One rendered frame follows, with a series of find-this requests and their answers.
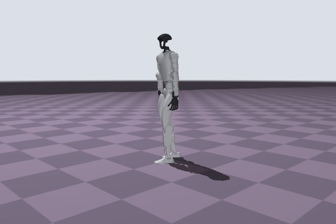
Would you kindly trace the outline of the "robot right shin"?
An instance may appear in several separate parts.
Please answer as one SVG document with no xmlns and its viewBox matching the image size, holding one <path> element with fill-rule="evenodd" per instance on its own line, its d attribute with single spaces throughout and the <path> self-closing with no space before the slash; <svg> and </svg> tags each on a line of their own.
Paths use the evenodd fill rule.
<svg viewBox="0 0 336 224">
<path fill-rule="evenodd" d="M 176 154 L 175 153 L 176 149 L 175 149 L 175 143 L 174 142 L 175 142 L 175 136 L 174 136 L 174 132 L 173 132 L 172 145 L 171 145 L 172 154 Z"/>
</svg>

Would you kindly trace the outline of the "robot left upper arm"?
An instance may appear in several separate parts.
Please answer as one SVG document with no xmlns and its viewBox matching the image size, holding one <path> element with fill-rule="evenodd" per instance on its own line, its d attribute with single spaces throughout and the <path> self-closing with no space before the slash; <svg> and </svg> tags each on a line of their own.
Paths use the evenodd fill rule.
<svg viewBox="0 0 336 224">
<path fill-rule="evenodd" d="M 173 71 L 170 73 L 170 77 L 174 78 L 173 73 L 176 71 L 177 73 L 179 73 L 179 66 L 178 66 L 178 53 L 175 52 L 170 52 L 169 53 L 169 59 L 171 60 L 171 65 L 172 65 L 172 69 Z"/>
</svg>

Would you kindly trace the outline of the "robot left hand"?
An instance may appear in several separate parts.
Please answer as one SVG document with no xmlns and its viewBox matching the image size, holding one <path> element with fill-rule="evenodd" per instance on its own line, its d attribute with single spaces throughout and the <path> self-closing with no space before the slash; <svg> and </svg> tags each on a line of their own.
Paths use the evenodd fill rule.
<svg viewBox="0 0 336 224">
<path fill-rule="evenodd" d="M 179 95 L 178 95 L 179 96 Z M 171 105 L 171 108 L 169 109 L 169 110 L 171 110 L 171 111 L 173 111 L 173 110 L 177 110 L 178 109 L 178 103 L 179 103 L 179 101 L 178 101 L 178 96 L 177 97 L 175 97 L 174 96 L 174 91 L 172 92 L 172 97 L 173 97 L 173 99 L 172 99 L 172 101 L 169 103 L 169 105 L 168 106 L 170 106 L 170 104 L 172 104 Z M 176 106 L 177 105 L 177 106 Z M 175 107 L 175 108 L 174 108 Z"/>
</svg>

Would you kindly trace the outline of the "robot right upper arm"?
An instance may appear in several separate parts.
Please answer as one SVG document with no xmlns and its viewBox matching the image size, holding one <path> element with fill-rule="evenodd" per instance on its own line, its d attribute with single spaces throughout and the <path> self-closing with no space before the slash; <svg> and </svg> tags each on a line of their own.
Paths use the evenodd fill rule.
<svg viewBox="0 0 336 224">
<path fill-rule="evenodd" d="M 156 57 L 156 60 L 157 60 L 157 68 L 158 68 L 159 71 L 156 73 L 156 77 L 159 78 L 159 79 L 161 79 L 161 74 L 160 74 L 160 68 L 159 68 L 159 60 L 158 60 L 158 57 L 159 57 L 159 55 L 157 55 L 157 57 Z"/>
</svg>

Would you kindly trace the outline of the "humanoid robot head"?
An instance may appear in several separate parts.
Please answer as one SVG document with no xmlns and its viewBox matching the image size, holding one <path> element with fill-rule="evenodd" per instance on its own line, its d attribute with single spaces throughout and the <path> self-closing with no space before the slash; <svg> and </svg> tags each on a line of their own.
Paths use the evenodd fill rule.
<svg viewBox="0 0 336 224">
<path fill-rule="evenodd" d="M 165 46 L 165 43 L 168 40 L 172 39 L 172 37 L 169 34 L 161 34 L 160 36 L 158 36 L 157 39 L 160 42 L 160 48 L 164 49 L 164 51 L 162 53 L 166 52 L 166 50 L 169 50 L 169 47 Z M 163 41 L 163 46 L 162 46 L 162 41 Z"/>
</svg>

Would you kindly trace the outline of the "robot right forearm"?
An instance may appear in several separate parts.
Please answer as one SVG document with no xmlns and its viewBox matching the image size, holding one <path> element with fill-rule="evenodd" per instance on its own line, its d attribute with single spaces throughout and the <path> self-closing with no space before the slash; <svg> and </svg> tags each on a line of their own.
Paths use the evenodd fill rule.
<svg viewBox="0 0 336 224">
<path fill-rule="evenodd" d="M 157 85 L 158 91 L 160 90 L 160 91 L 161 91 L 161 94 L 162 94 L 162 93 L 163 93 L 163 80 L 157 78 L 157 82 L 158 82 L 158 85 Z M 157 91 L 157 92 L 158 92 L 158 91 Z"/>
</svg>

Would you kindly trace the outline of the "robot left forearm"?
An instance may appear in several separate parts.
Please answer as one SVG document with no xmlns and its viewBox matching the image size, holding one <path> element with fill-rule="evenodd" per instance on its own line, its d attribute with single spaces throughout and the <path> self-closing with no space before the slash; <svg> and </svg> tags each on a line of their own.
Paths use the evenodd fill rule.
<svg viewBox="0 0 336 224">
<path fill-rule="evenodd" d="M 174 79 L 172 79 L 172 91 L 174 91 L 174 96 L 175 97 L 177 97 L 178 96 L 178 82 L 179 82 L 179 76 L 178 76 L 179 74 L 175 71 L 174 73 L 173 73 L 173 76 L 174 76 Z"/>
</svg>

